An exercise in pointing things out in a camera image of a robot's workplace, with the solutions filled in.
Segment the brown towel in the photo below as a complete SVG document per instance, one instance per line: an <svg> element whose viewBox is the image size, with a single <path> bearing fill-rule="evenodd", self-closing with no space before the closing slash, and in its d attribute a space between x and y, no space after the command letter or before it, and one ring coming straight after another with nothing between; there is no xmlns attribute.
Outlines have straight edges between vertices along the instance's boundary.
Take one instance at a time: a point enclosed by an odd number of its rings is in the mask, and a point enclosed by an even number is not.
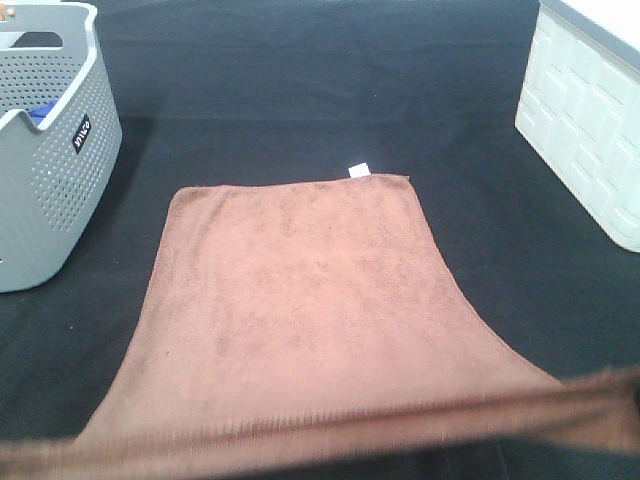
<svg viewBox="0 0 640 480"><path fill-rule="evenodd" d="M5 479L204 479L490 437L639 450L637 369L560 381L479 317L409 180L186 187L122 365Z"/></svg>

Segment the black tablecloth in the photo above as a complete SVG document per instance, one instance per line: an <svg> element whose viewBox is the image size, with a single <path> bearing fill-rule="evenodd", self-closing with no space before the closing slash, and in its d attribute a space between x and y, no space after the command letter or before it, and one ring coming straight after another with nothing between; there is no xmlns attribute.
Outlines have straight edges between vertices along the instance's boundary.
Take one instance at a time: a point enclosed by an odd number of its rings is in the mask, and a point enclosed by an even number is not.
<svg viewBox="0 0 640 480"><path fill-rule="evenodd" d="M516 131L535 1L100 1L122 143L62 268L1 297L1 447L70 440L107 395L186 187L407 178L457 286L569 381L639 372L639 257ZM635 479L529 436L204 479Z"/></svg>

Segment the grey perforated laundry basket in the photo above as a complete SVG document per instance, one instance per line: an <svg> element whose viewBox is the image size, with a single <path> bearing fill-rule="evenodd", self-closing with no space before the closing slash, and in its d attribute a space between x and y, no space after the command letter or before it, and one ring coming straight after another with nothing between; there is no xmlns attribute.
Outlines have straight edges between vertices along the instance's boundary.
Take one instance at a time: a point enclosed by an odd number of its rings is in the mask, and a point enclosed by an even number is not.
<svg viewBox="0 0 640 480"><path fill-rule="evenodd" d="M62 268L122 141L95 20L83 2L1 4L1 290ZM35 125L30 108L56 100Z"/></svg>

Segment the white plastic storage box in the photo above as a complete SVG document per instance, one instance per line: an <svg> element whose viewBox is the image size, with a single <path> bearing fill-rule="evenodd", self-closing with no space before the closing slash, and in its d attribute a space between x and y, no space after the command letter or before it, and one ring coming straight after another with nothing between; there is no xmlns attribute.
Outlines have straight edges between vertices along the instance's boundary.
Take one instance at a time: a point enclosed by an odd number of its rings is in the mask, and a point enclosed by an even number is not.
<svg viewBox="0 0 640 480"><path fill-rule="evenodd" d="M638 2L540 2L515 127L609 238L637 252Z"/></svg>

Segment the blue cloth in basket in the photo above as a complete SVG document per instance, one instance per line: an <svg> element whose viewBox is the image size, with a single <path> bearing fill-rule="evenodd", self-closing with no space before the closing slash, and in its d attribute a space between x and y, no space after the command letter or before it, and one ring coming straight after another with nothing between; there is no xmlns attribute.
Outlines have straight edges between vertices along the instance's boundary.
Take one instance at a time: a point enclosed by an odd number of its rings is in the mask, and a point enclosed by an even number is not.
<svg viewBox="0 0 640 480"><path fill-rule="evenodd" d="M35 125L39 125L56 106L57 101L52 100L44 105L39 105L28 110L28 115Z"/></svg>

